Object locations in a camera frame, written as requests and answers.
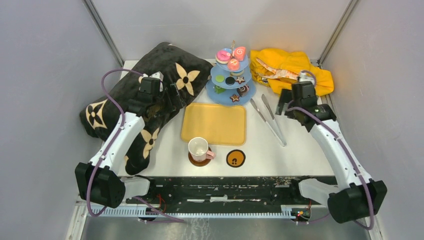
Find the green swirl roll cake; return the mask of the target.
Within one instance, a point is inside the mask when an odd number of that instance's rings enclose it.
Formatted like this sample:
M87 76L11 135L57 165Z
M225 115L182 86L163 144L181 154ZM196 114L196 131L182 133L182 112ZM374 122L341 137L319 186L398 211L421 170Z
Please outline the green swirl roll cake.
M217 85L215 85L215 86L213 87L213 89L214 89L214 92L215 92L216 94L222 94L222 93L224 93L224 92L226 91L226 89L225 89L225 88L222 88L222 87L217 86Z

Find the chocolate swirl roll cake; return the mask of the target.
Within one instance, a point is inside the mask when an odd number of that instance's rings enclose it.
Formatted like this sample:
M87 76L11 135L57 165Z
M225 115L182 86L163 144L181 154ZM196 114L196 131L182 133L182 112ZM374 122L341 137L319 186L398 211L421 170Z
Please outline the chocolate swirl roll cake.
M250 87L246 84L236 89L238 95L242 98L245 97L249 93Z

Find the metal serving tongs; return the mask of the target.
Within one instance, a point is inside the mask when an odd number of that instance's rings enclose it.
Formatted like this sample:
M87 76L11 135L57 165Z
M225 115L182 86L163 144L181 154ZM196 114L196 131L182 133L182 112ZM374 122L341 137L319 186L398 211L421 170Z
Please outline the metal serving tongs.
M261 119L264 121L264 123L267 125L267 127L270 129L270 131L272 132L272 134L277 138L277 141L279 142L279 144L282 147L286 147L287 146L287 141L286 138L283 135L283 132L280 128L279 123L276 120L276 117L274 115L274 113L271 110L271 106L269 104L269 101L267 99L267 97L262 94L261 95L261 100L264 104L264 106L266 107L270 117L271 117L271 122L269 122L264 114L260 111L259 107L257 106L255 100L253 98L250 99L250 104L252 105L252 107L256 110L256 112L258 113L258 115L261 117Z

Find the yellow serving tray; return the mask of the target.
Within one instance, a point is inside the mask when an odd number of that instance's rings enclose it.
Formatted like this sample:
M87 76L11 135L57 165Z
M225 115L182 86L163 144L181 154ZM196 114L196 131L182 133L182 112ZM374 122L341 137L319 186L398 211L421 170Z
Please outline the yellow serving tray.
M243 106L191 103L185 108L181 139L195 137L211 145L242 146L246 142L247 111Z

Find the pink mug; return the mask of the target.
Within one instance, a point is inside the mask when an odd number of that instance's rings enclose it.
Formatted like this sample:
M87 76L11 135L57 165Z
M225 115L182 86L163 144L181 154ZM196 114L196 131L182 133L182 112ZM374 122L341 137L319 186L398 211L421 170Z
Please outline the pink mug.
M213 160L216 154L209 150L209 143L202 137L194 137L188 142L188 152L195 161Z

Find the green macaron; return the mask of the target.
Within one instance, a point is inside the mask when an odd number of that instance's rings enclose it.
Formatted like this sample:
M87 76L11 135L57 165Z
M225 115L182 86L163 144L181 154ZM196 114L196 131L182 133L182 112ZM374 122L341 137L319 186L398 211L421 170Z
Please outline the green macaron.
M224 82L225 81L225 76L224 75L216 75L215 76L215 81L217 82L217 83L222 83L222 82Z

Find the star cookie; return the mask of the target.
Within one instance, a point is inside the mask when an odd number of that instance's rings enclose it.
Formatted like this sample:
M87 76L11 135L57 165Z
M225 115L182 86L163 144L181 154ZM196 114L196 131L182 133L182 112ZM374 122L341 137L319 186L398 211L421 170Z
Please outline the star cookie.
M245 78L243 76L237 76L237 78L235 79L235 82L240 85L242 83L245 83L246 80L245 80Z
M237 103L240 101L240 96L237 94L233 94L232 96L229 97L232 103Z

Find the black sandwich cookie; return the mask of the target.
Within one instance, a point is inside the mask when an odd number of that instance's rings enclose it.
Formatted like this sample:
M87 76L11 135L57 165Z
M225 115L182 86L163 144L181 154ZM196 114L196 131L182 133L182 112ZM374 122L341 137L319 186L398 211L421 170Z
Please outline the black sandwich cookie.
M229 76L225 79L225 84L228 86L232 86L235 83L235 79L232 76Z

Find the pink round candy cake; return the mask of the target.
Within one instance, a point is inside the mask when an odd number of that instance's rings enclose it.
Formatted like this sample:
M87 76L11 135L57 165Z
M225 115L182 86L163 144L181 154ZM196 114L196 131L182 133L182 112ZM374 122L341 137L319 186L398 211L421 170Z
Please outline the pink round candy cake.
M231 58L227 63L227 68L231 72L238 72L240 69L240 62L236 58Z

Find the salmon swirl cake slice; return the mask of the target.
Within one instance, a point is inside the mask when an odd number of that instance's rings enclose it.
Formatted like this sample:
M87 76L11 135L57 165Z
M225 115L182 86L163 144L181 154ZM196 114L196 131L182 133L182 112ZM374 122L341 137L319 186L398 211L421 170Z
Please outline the salmon swirl cake slice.
M232 57L237 61L241 62L244 60L246 55L246 48L244 46L239 46L232 51Z

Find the pink frosted donut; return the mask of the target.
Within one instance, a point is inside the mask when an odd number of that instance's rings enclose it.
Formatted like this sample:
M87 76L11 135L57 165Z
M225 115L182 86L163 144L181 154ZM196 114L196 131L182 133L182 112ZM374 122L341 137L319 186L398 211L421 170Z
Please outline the pink frosted donut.
M232 58L232 53L226 49L219 50L215 55L215 61L226 65Z

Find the brown round coaster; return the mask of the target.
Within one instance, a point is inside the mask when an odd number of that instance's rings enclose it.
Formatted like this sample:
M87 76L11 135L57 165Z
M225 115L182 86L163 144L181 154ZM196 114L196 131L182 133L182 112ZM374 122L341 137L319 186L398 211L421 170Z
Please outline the brown round coaster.
M211 159L205 159L205 160L201 160L201 161L194 160L193 156L190 153L188 153L188 159L196 167L206 166L211 161Z

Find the yellow black round coaster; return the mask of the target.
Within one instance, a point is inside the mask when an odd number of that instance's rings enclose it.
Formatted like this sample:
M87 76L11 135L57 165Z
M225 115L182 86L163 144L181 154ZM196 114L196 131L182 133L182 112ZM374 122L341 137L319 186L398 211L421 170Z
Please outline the yellow black round coaster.
M246 155L245 153L240 149L234 149L231 150L226 155L226 163L228 166L232 168L239 168L241 167L246 161Z

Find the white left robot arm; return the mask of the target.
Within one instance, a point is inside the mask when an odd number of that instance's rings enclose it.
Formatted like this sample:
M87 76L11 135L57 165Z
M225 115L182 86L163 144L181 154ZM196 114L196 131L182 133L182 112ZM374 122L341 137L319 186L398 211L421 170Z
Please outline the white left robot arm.
M91 204L104 208L117 208L124 200L139 197L149 204L156 200L158 191L143 176L119 177L123 158L136 136L145 127L145 118L158 118L186 106L175 83L165 83L156 77L145 77L134 98L118 109L120 117L101 149L87 163L80 162L75 177L80 197Z

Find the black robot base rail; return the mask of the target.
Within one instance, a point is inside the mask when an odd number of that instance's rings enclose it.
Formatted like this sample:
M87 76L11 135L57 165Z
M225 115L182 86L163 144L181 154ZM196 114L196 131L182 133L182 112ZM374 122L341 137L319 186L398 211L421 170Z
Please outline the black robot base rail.
M307 208L319 203L295 192L293 176L150 177L143 200L166 214L277 213L281 206Z

